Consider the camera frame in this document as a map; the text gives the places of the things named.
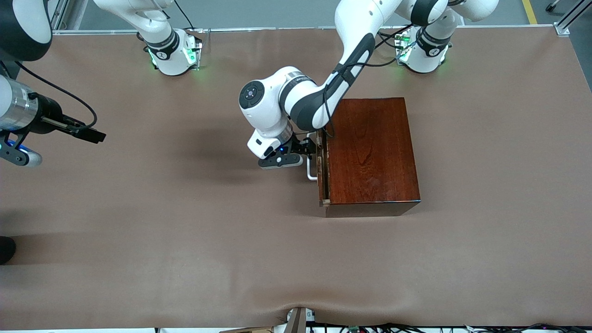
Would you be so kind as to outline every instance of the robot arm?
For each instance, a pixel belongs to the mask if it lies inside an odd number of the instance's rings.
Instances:
[[[404,18],[412,16],[409,2],[401,4],[396,13]],[[479,21],[491,15],[497,7],[498,0],[451,0],[439,18],[428,26],[413,27],[410,32],[410,43],[415,43],[409,52],[400,60],[409,69],[418,73],[429,73],[443,61],[448,51],[452,34],[461,23],[461,16],[471,21]]]
[[[455,11],[477,20],[489,15],[497,2],[498,0],[341,0],[335,12],[335,25],[343,42],[343,56],[325,82],[317,85],[298,69],[285,67],[266,79],[247,83],[241,90],[240,108],[255,128],[247,146],[259,157],[259,165],[261,160],[277,157],[275,167],[290,166],[283,158],[283,153],[278,152],[278,148],[282,150],[285,148],[284,144],[294,141],[289,119],[308,132],[321,129],[329,122],[335,108],[363,69],[362,65],[357,64],[368,61],[374,51],[376,33],[393,12],[406,17],[413,24],[428,27],[431,27],[428,24],[444,17],[446,20],[432,29],[437,37],[424,34],[426,48],[441,47],[438,43],[448,45],[449,38],[458,25],[459,15],[447,8],[447,5],[457,6]],[[448,18],[445,14],[447,12],[454,15]],[[448,35],[446,31],[438,32],[439,26],[451,32]],[[414,49],[420,46],[420,42],[418,38]]]
[[[0,60],[33,61],[45,55],[52,42],[46,5],[45,0],[0,2]],[[31,132],[46,134],[54,130],[93,143],[105,138],[103,133],[64,115],[51,98],[0,76],[0,157],[16,165],[35,167],[41,163],[41,155],[22,142]]]
[[[154,66],[165,75],[180,75],[199,66],[201,40],[173,29],[162,9],[173,0],[94,0],[99,8],[131,24],[140,33]]]
[[[49,50],[47,0],[0,2],[0,60],[34,61]]]

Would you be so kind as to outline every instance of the table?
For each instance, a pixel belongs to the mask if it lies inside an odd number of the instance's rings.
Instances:
[[[257,167],[237,93],[286,65],[322,82],[334,30],[213,34],[201,71],[173,78],[135,36],[56,37],[29,67],[93,105],[107,138],[31,135],[41,167],[0,163],[18,246],[0,326],[262,326],[294,306],[341,324],[589,325],[592,94],[570,40],[460,28],[453,43],[435,73],[367,68],[347,94],[406,99],[422,202],[325,219],[303,169]]]

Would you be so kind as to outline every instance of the wooden box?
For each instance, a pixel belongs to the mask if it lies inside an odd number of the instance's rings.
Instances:
[[[398,216],[420,202],[403,98],[343,100],[317,133],[327,217]]]

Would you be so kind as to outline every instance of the black cable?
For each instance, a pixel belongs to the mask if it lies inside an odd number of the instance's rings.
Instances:
[[[60,87],[58,87],[57,85],[55,85],[55,84],[53,84],[53,83],[49,82],[48,80],[46,80],[46,79],[44,79],[44,78],[40,77],[39,75],[37,75],[37,74],[33,73],[33,72],[32,72],[32,71],[29,69],[29,68],[26,68],[25,66],[23,66],[23,64],[22,64],[22,63],[20,63],[20,62],[18,62],[18,61],[15,61],[14,63],[16,63],[16,64],[17,64],[17,66],[19,66],[19,67],[20,67],[22,70],[24,70],[25,72],[29,73],[30,75],[32,75],[33,77],[35,77],[35,78],[36,78],[36,79],[38,79],[39,81],[41,81],[41,82],[43,82],[43,83],[45,83],[45,84],[47,84],[47,85],[50,85],[50,86],[52,86],[53,88],[55,88],[55,89],[57,89],[57,90],[59,90],[59,91],[63,92],[64,94],[66,94],[66,95],[68,95],[68,96],[70,96],[70,97],[74,98],[76,101],[79,101],[79,102],[80,102],[82,105],[84,105],[84,106],[85,106],[85,107],[86,107],[86,108],[87,108],[87,109],[88,109],[88,110],[91,112],[91,114],[92,114],[92,122],[91,122],[90,124],[88,124],[88,125],[84,125],[84,126],[81,126],[81,127],[76,127],[76,126],[66,126],[66,128],[67,128],[67,129],[70,129],[70,130],[83,130],[83,129],[89,129],[89,128],[91,128],[92,126],[94,126],[94,125],[96,124],[96,121],[98,120],[98,117],[97,117],[97,115],[96,115],[96,112],[95,112],[95,110],[93,110],[93,109],[92,109],[92,107],[91,107],[90,105],[88,105],[86,102],[84,102],[84,101],[83,101],[82,99],[80,99],[78,96],[76,96],[75,94],[73,94],[73,93],[69,92],[68,90],[65,90],[65,89],[63,89],[63,88],[60,88]]]
[[[6,67],[6,65],[4,65],[4,62],[0,61],[0,66],[2,66],[2,69],[6,72],[6,75],[8,77],[10,77],[10,72],[8,71],[8,67]]]
[[[512,329],[509,327],[502,327],[502,328],[491,328],[491,327],[476,327],[476,330],[473,333],[522,333],[528,329],[535,329],[535,328],[544,328],[544,329],[553,329],[556,331],[561,331],[563,333],[568,333],[569,330],[555,325],[545,324],[545,323],[536,323],[526,328],[521,329]]]
[[[177,2],[177,0],[175,0],[175,5],[177,5],[177,8],[179,8],[179,10],[181,11],[181,14],[183,14],[183,16],[185,17],[185,19],[187,20],[187,22],[191,26],[191,29],[194,30],[195,27],[193,26],[193,23],[191,23],[191,20],[189,20],[189,18],[187,17],[186,13],[183,11],[183,9],[181,8],[181,6],[179,6],[179,3]]]
[[[329,134],[329,131],[327,130],[327,125],[323,126],[323,132],[325,132],[325,134],[327,135],[327,137],[329,139],[335,137],[335,125],[333,125],[333,118],[331,117],[331,113],[329,112],[329,103],[327,102],[327,88],[329,87],[329,85],[325,84],[325,87],[323,88],[323,101],[325,104],[325,111],[327,112],[327,117],[329,118],[329,124],[331,124],[331,128],[333,129],[333,134]]]
[[[399,332],[403,331],[405,333],[425,333],[423,332],[421,329],[415,327],[415,326],[410,326],[410,325],[404,325],[404,324],[387,324],[388,326],[390,326],[390,330],[392,331],[392,328],[396,328],[399,330]]]
[[[389,36],[390,36],[389,34],[385,34],[385,33],[381,33],[381,32],[378,33],[378,37],[380,37],[380,39],[382,39],[382,40],[385,40],[385,37],[389,37]],[[397,50],[403,50],[403,49],[405,49],[403,46],[396,46],[394,44],[390,44],[388,42],[388,39],[386,39],[386,41],[384,43],[386,45],[389,45],[390,47],[392,47],[394,49],[397,49]]]
[[[392,47],[392,48],[394,48],[394,49],[397,49],[397,48],[398,48],[396,45],[394,45],[394,44],[391,44],[391,43],[387,42],[387,40],[384,38],[385,36],[384,36],[384,34],[383,34],[383,33],[378,33],[378,37],[380,37],[380,39],[382,39],[382,41],[384,41],[384,43],[385,43],[386,45],[389,45],[390,47]]]
[[[379,48],[379,47],[380,47],[380,45],[382,45],[382,44],[386,43],[386,42],[387,42],[387,40],[395,38],[395,36],[396,36],[396,35],[398,35],[398,34],[402,33],[403,31],[405,31],[405,30],[407,30],[407,29],[409,29],[409,28],[411,28],[412,26],[413,26],[413,24],[409,24],[409,25],[405,26],[404,28],[401,28],[401,29],[399,29],[399,30],[395,31],[394,33],[392,33],[392,34],[388,35],[388,37],[387,37],[385,40],[383,40],[383,41],[381,41],[380,43],[378,43],[378,44],[377,44],[377,45],[374,47],[374,49],[376,50],[377,48]]]

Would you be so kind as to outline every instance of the black cylinder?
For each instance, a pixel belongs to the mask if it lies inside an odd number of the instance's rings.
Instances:
[[[0,236],[0,265],[6,264],[17,250],[17,245],[10,237]]]

